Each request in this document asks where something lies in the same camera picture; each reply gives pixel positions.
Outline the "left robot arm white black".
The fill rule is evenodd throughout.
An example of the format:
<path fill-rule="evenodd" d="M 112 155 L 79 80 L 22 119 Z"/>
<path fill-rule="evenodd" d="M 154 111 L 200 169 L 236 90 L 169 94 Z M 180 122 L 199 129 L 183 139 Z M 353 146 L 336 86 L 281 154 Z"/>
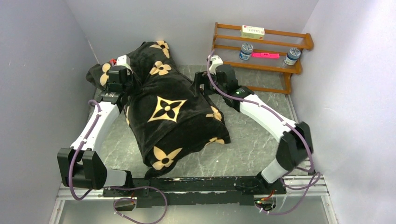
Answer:
<path fill-rule="evenodd" d="M 61 148 L 57 154 L 62 183 L 72 194 L 75 188 L 91 191 L 115 187 L 121 196 L 128 196 L 134 189 L 131 173 L 107 168 L 99 153 L 111 125 L 127 103 L 132 70 L 126 65 L 115 65 L 106 74 L 109 79 L 105 89 L 98 100 L 89 101 L 94 111 L 82 133 L 69 148 Z"/>

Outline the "black pillowcase with beige flowers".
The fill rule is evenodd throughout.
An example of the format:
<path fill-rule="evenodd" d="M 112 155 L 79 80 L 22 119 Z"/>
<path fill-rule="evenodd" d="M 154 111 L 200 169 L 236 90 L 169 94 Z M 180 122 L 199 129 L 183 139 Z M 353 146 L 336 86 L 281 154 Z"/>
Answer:
<path fill-rule="evenodd" d="M 167 42 L 143 42 L 128 58 L 133 87 L 123 111 L 148 167 L 146 179 L 169 173 L 211 143 L 231 142 L 224 114 L 179 71 Z"/>

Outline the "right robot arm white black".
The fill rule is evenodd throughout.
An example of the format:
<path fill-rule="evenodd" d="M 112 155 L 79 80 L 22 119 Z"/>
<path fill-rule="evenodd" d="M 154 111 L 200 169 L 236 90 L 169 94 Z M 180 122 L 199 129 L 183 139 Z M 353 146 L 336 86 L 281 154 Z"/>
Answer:
<path fill-rule="evenodd" d="M 305 159 L 312 159 L 313 145 L 308 124 L 284 117 L 251 89 L 239 85 L 230 65 L 196 72 L 193 84 L 196 87 L 203 85 L 205 94 L 222 96 L 229 107 L 252 118 L 277 140 L 275 159 L 257 175 L 256 186 L 261 193 L 269 193 L 281 177 L 297 169 Z"/>

